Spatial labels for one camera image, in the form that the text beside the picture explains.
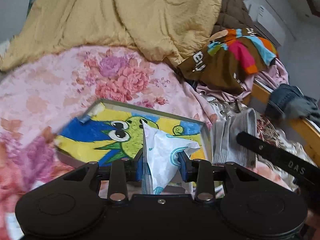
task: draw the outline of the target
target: beige comforter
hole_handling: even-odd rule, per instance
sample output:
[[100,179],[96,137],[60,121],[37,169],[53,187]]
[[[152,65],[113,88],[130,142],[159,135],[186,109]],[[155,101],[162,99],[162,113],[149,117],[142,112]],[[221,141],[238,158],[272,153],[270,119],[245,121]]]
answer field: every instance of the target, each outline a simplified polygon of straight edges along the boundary
[[36,0],[0,69],[84,44],[126,46],[176,66],[206,43],[221,1]]

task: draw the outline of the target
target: screw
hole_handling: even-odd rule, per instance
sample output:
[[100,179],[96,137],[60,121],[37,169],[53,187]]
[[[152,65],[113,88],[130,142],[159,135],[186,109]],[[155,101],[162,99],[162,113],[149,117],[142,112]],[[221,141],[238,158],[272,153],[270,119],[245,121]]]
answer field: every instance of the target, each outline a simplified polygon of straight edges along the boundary
[[213,199],[213,195],[207,192],[202,192],[197,197],[202,201],[209,201]]
[[113,201],[122,201],[125,199],[125,195],[122,193],[113,193],[111,194],[110,199]]
[[165,204],[165,200],[162,199],[162,198],[159,198],[159,199],[158,199],[158,203],[159,203],[159,204]]

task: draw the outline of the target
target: floral bedsheet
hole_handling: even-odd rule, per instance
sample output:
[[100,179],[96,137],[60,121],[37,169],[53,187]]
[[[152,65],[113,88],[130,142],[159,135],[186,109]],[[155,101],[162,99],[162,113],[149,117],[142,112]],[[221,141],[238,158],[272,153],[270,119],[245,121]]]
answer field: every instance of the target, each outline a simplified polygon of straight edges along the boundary
[[0,239],[19,239],[19,197],[71,170],[55,159],[53,133],[108,98],[195,118],[210,127],[208,102],[164,63],[120,47],[83,46],[25,64],[0,83]]

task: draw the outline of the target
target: black pupil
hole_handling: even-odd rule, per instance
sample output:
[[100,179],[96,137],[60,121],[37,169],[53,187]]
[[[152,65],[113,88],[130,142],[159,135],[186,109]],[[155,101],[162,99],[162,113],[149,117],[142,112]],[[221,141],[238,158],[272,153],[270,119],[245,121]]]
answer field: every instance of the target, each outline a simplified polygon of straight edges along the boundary
[[112,126],[119,130],[123,129],[123,123],[120,123],[120,122],[115,122],[112,124]]
[[116,136],[118,138],[124,138],[125,137],[125,131],[123,131],[123,130],[116,131]]

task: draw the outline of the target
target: white wall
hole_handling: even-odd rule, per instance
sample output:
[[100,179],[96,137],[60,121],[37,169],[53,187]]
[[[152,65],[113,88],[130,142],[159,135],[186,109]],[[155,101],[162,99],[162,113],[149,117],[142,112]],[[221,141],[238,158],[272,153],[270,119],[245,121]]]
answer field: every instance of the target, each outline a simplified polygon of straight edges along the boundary
[[299,29],[300,21],[288,0],[244,0],[247,7],[252,5],[249,15],[256,18],[258,6],[265,7],[277,20],[285,31],[285,42],[282,47],[277,48],[281,62],[286,66],[289,61],[292,44],[295,41],[295,34]]
[[289,82],[309,97],[320,98],[320,27],[302,22],[286,65]]
[[20,33],[29,0],[0,0],[0,42]]

